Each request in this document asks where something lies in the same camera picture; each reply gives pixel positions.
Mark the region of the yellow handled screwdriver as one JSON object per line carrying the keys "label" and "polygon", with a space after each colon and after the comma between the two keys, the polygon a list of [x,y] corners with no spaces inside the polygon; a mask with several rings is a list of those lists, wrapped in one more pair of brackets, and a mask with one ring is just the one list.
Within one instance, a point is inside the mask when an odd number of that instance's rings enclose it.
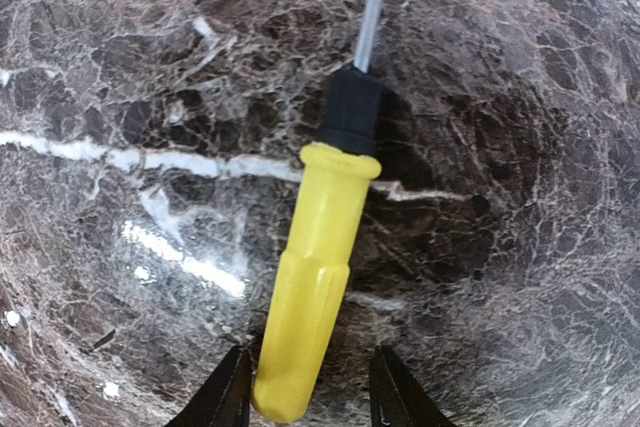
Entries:
{"label": "yellow handled screwdriver", "polygon": [[384,0],[367,0],[353,62],[330,81],[304,165],[276,276],[253,406],[280,424],[299,420],[310,403],[349,278],[349,261],[372,180],[376,125],[384,86],[369,73]]}

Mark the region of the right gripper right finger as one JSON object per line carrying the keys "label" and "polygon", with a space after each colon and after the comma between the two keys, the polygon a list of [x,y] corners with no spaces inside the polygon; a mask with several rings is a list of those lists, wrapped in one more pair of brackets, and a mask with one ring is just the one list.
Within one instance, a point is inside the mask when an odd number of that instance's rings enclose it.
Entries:
{"label": "right gripper right finger", "polygon": [[390,346],[374,351],[369,394],[372,426],[455,427]]}

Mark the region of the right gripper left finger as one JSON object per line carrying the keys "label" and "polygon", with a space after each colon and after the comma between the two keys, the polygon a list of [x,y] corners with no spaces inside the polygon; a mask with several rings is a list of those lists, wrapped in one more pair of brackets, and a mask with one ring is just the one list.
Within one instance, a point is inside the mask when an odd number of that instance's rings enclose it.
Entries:
{"label": "right gripper left finger", "polygon": [[234,346],[166,427],[247,427],[249,418],[250,356]]}

